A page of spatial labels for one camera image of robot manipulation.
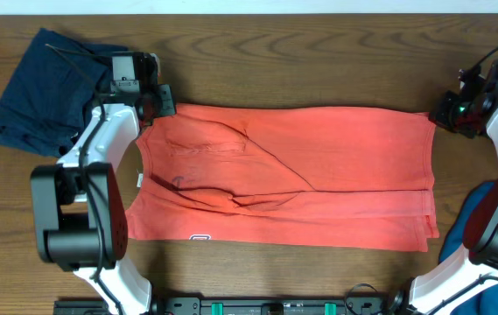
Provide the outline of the red t-shirt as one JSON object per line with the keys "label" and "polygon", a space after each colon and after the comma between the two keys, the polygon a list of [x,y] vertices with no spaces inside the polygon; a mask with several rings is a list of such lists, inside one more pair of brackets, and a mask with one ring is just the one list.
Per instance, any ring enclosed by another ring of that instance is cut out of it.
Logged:
{"label": "red t-shirt", "polygon": [[129,235],[426,251],[434,131],[424,113],[382,108],[181,104],[137,139]]}

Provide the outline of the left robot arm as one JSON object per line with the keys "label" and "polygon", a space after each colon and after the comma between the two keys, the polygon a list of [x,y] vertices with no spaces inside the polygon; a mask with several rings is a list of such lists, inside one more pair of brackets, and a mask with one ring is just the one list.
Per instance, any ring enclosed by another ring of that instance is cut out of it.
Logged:
{"label": "left robot arm", "polygon": [[112,79],[95,87],[91,120],[56,164],[31,174],[32,210],[39,256],[74,273],[98,300],[62,300],[56,314],[162,314],[152,285],[127,256],[128,226],[116,170],[145,127],[176,113],[169,85],[158,81],[158,56],[113,52]]}

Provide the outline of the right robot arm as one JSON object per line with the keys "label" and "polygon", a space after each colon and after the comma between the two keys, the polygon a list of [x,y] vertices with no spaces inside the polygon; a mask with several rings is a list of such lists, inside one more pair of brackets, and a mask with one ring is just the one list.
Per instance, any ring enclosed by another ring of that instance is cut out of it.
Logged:
{"label": "right robot arm", "polygon": [[[466,137],[486,134],[498,156],[498,59],[487,75],[480,65],[461,73],[460,91],[447,92],[429,118]],[[435,269],[413,278],[385,314],[449,314],[498,285],[498,179],[466,220],[459,247]]]}

